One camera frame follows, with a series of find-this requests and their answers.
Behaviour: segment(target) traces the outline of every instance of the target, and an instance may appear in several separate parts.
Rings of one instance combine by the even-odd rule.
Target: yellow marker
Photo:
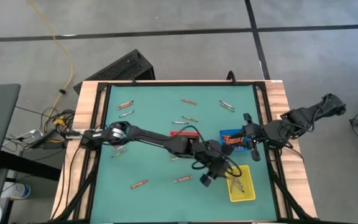
[[[228,107],[230,107],[230,108],[234,109],[234,107],[233,107],[233,106],[231,106],[229,103],[226,103],[226,102],[221,101],[221,100],[219,100],[219,102],[221,102],[222,104],[224,104],[224,105],[226,105],[226,106],[228,106]]]
[[[182,118],[185,118],[185,119],[190,120],[190,121],[198,122],[197,119],[194,119],[194,118],[191,118],[191,117],[182,116]]]
[[[221,103],[221,106],[223,106],[224,108],[228,109],[229,111],[234,112],[234,109],[233,109],[233,108],[230,108],[230,107],[224,105],[223,103]]]
[[[127,151],[127,149],[124,149],[124,150],[122,150],[120,152],[115,153],[114,155],[112,155],[112,157],[117,157],[117,156],[121,155],[122,153],[124,153],[126,151]]]
[[[177,159],[179,159],[179,157],[171,157],[171,158],[169,158],[169,161],[175,161],[175,160],[177,160]]]
[[[133,112],[135,112],[135,110],[131,110],[131,111],[128,112],[128,113],[124,113],[124,114],[120,115],[119,118],[123,118],[123,117],[125,117],[125,116],[127,116],[127,115],[130,115],[130,114],[133,113]]]

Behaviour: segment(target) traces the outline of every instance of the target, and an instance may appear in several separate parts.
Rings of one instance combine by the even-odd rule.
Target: teal table surface
[[[182,102],[187,99],[197,105]],[[128,108],[117,106],[134,100]],[[219,105],[223,100],[235,107],[231,112]],[[134,110],[124,118],[119,115]],[[219,140],[219,130],[239,129],[245,124],[242,114],[249,113],[258,122],[252,86],[113,86],[109,98],[106,124],[128,121],[142,129],[169,135],[186,121],[196,126],[205,139]],[[111,146],[103,146],[99,162],[91,223],[116,222],[208,222],[239,220],[275,220],[272,189],[267,172],[263,145],[258,149],[261,161],[251,159],[249,151],[233,152],[239,165],[249,165],[256,199],[230,201],[226,180],[212,180],[205,187],[199,178],[206,169],[193,170],[193,159],[170,161],[162,148],[130,142],[127,152],[118,157]],[[175,179],[192,175],[191,180],[174,183]],[[148,182],[135,189],[130,186]]]

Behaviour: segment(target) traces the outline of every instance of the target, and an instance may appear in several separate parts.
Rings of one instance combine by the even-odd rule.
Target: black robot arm
[[[207,168],[206,174],[203,174],[200,181],[207,187],[211,183],[211,179],[217,177],[226,178],[226,173],[233,176],[241,176],[241,170],[237,164],[229,158],[233,152],[233,148],[227,145],[220,145],[215,140],[205,141],[200,135],[201,141],[177,134],[168,137],[163,134],[154,133],[133,126],[127,121],[115,122],[110,124],[108,129],[94,132],[88,130],[84,133],[81,145],[87,148],[97,148],[103,142],[110,145],[123,145],[131,141],[139,141],[153,146],[166,149],[169,153],[182,158],[193,158],[193,169]],[[232,165],[237,167],[238,172],[233,172]]]
[[[323,96],[321,102],[309,108],[290,110],[281,115],[281,120],[274,120],[262,126],[253,123],[250,115],[246,113],[244,119],[247,124],[230,138],[248,139],[235,145],[248,147],[253,160],[259,161],[256,143],[265,142],[271,150],[279,150],[283,147],[292,148],[288,142],[290,138],[296,139],[306,132],[312,132],[317,120],[334,115],[339,116],[345,111],[346,105],[336,95],[328,93]]]

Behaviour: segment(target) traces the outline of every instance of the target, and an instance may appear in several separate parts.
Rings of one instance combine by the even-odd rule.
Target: wooden table frame
[[[141,80],[136,81],[138,85],[175,85],[175,84],[194,84],[194,85],[230,85],[233,83],[231,80]],[[259,114],[260,121],[264,124],[268,123],[273,119],[280,119],[280,115],[284,112],[289,111],[288,101],[285,94],[284,86],[282,81],[276,80],[238,80],[237,83],[250,83],[258,86],[256,88],[256,95],[259,101]],[[132,81],[87,81],[83,82],[81,93],[78,99],[77,109],[73,120],[73,129],[89,129],[100,127],[105,121],[102,121],[104,112],[107,110],[107,106],[104,106],[104,102],[108,100],[109,94],[106,94],[106,87],[108,84],[117,85],[133,85]],[[298,141],[290,141],[294,145],[294,150],[300,153]],[[62,176],[60,176],[59,185],[57,188],[57,194],[55,197],[55,203],[52,211],[57,209],[55,217],[57,217],[65,205],[71,201],[73,196],[78,191],[80,183],[82,183],[86,176],[89,174],[90,169],[93,165],[93,158],[95,152],[89,152],[86,150],[79,150],[75,158],[73,158],[75,151],[78,149],[79,140],[71,140],[68,143],[67,151],[65,155],[65,168],[62,173],[65,174],[65,180],[63,183]],[[278,152],[269,151],[271,160],[276,160]],[[70,174],[70,166],[68,164],[73,163],[71,170],[71,183],[70,189],[68,186],[68,176]],[[284,179],[284,184],[287,189],[291,192],[296,201],[303,207],[306,213],[312,217],[316,217],[316,210],[314,208],[313,199],[306,176],[305,167],[299,156],[289,150],[283,149],[280,159],[272,162],[272,165],[279,177]],[[276,197],[275,208],[277,217],[281,218],[292,218],[296,217],[283,198],[281,191],[277,186],[273,187],[273,194]],[[95,184],[91,184],[87,191],[84,193],[79,206],[76,207],[74,212],[71,214],[72,219],[89,219],[91,215],[91,207],[93,195],[89,195],[89,192],[94,192]]]

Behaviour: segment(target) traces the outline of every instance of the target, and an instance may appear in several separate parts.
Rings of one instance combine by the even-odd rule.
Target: table
[[[186,82],[193,82],[193,83],[225,83],[228,84],[230,80],[180,80],[180,81],[137,81],[137,83],[186,83]],[[263,98],[263,94],[261,90],[257,90],[257,94],[259,96],[259,103],[260,109],[262,112],[262,120],[264,123],[267,122],[268,117],[271,116],[273,119],[279,119],[280,114],[289,110],[288,101],[285,95],[285,90],[283,87],[283,83],[281,81],[255,81],[255,80],[239,80],[237,82],[263,82],[266,87],[267,97]],[[131,83],[131,81],[113,81],[109,83]],[[73,122],[74,129],[88,129],[90,128],[90,124],[92,120],[95,121],[96,125],[99,125],[101,122],[101,115],[103,112],[103,100],[105,99],[105,91],[97,92],[99,82],[96,81],[88,81],[84,82],[83,88],[80,93],[80,97],[78,100],[78,105],[76,109],[76,115]],[[270,105],[271,113],[266,113],[266,108],[264,106],[264,100],[268,100]],[[98,108],[97,116],[92,117],[94,108]],[[76,149],[78,148],[79,140],[72,140],[68,144],[67,153],[65,157],[66,164],[70,164],[73,160],[73,155]],[[299,145],[297,141],[291,142],[295,146],[295,150],[300,151]],[[80,182],[81,176],[85,175],[85,172],[82,172],[82,167],[84,165],[84,158],[85,158],[85,151],[80,150],[73,161],[73,170],[71,173],[71,184],[70,184],[70,193],[68,195],[69,201],[74,196],[76,191],[78,190],[78,184]],[[305,172],[305,168],[301,159],[293,154],[290,151],[284,150],[283,155],[281,157],[282,160],[282,167],[283,173],[285,175],[285,180],[287,182],[287,188],[298,201],[298,203],[305,209],[307,213],[312,216],[316,216],[316,212],[314,209],[313,199],[311,198],[310,188],[308,185],[308,180]],[[89,168],[91,167],[93,161],[90,159],[86,164]],[[69,167],[66,166],[65,176],[68,177],[69,175]],[[57,189],[57,196],[55,198],[55,203],[53,206],[53,211],[56,209],[60,193],[62,191],[62,185],[64,184],[65,189],[63,191],[63,198],[60,206],[58,207],[57,214],[60,214],[64,209],[64,205],[66,204],[66,196],[67,196],[67,186],[68,186],[68,179],[65,179],[65,183],[62,182],[62,175],[60,177],[60,182]],[[285,212],[285,204],[283,202],[283,197],[281,193],[276,189],[277,194],[277,204],[280,210],[281,217],[290,217],[291,214],[286,214]],[[81,205],[78,209],[74,212],[74,218],[84,218],[89,217],[90,211],[87,209],[88,203],[88,191],[84,194]]]

